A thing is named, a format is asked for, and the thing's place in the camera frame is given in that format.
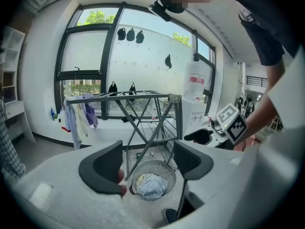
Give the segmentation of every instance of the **plaid sleeve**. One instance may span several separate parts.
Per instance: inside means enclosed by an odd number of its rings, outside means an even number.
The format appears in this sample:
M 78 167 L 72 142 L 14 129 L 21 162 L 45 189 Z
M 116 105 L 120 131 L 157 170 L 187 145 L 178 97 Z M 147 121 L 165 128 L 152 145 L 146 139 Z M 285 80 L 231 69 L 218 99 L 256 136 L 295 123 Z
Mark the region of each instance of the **plaid sleeve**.
M 11 143 L 2 115 L 0 115 L 0 154 L 2 156 L 3 169 L 10 175 L 20 178 L 25 174 L 25 165 L 21 163 Z

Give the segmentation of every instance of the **sky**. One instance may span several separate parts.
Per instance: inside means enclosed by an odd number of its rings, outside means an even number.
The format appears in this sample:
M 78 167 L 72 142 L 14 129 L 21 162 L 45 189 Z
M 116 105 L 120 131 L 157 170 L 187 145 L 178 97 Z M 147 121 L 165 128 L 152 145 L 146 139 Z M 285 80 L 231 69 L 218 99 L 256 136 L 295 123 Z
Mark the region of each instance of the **sky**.
M 97 9 L 84 10 L 78 22 L 83 24 L 92 10 L 96 11 Z M 115 15 L 118 11 L 117 8 L 101 8 L 101 10 L 105 13 L 106 17 Z M 188 36 L 190 38 L 189 44 L 192 44 L 192 34 L 189 31 L 172 22 L 166 22 L 154 14 L 125 9 L 120 24 L 142 27 L 169 37 L 173 37 L 173 33 L 176 32 L 179 35 Z M 200 40 L 198 42 L 198 52 L 205 58 L 209 58 L 209 48 Z

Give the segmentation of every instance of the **person's arm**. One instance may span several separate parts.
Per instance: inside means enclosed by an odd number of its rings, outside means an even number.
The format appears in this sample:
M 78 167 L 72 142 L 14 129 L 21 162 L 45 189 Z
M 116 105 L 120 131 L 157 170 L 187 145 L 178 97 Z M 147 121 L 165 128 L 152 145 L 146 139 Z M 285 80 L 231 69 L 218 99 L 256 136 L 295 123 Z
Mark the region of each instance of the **person's arm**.
M 262 97 L 259 107 L 246 119 L 248 130 L 241 138 L 240 142 L 257 133 L 259 130 L 269 124 L 277 115 L 276 109 L 268 96 L 268 92 L 273 88 L 273 86 L 285 72 L 283 60 L 281 59 L 279 63 L 273 66 L 266 66 L 266 71 L 268 77 L 268 87 Z

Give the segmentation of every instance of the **blue bottle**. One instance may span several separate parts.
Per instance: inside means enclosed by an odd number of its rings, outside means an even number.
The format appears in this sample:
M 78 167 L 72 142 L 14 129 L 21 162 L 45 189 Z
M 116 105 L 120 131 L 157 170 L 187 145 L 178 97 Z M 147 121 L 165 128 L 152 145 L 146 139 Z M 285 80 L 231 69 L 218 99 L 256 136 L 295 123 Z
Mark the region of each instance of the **blue bottle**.
M 55 115 L 55 112 L 54 112 L 53 108 L 51 107 L 51 116 L 52 116 L 52 120 L 55 120 L 55 119 L 54 119 L 54 115 Z

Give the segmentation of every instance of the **large window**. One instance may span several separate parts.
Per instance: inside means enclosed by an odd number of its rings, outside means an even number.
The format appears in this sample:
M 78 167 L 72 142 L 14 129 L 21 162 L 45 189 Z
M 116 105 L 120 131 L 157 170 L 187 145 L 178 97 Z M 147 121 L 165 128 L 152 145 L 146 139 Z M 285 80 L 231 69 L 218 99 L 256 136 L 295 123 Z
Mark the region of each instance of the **large window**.
M 61 71 L 100 70 L 107 31 L 84 31 L 68 36 Z
M 68 96 L 82 96 L 84 94 L 100 94 L 101 81 L 100 80 L 64 80 L 61 81 L 61 103 Z M 97 104 L 98 111 L 101 113 L 101 105 Z
M 123 40 L 118 36 L 122 30 L 126 33 Z M 130 38 L 130 31 L 134 32 L 134 39 Z M 142 41 L 137 40 L 139 34 L 144 36 Z M 58 53 L 56 108 L 60 109 L 68 95 L 107 92 L 112 81 L 118 91 L 128 91 L 134 84 L 136 90 L 183 95 L 185 68 L 194 52 L 206 68 L 203 94 L 208 111 L 214 86 L 214 48 L 196 31 L 174 19 L 165 22 L 146 8 L 126 3 L 79 7 Z M 128 104 L 123 104 L 133 114 Z M 132 107 L 141 114 L 145 104 L 146 100 L 136 99 Z M 123 115 L 115 102 L 99 106 L 103 119 Z
M 93 8 L 78 10 L 75 18 L 69 27 L 92 25 L 92 24 L 112 24 L 118 12 L 118 8 Z

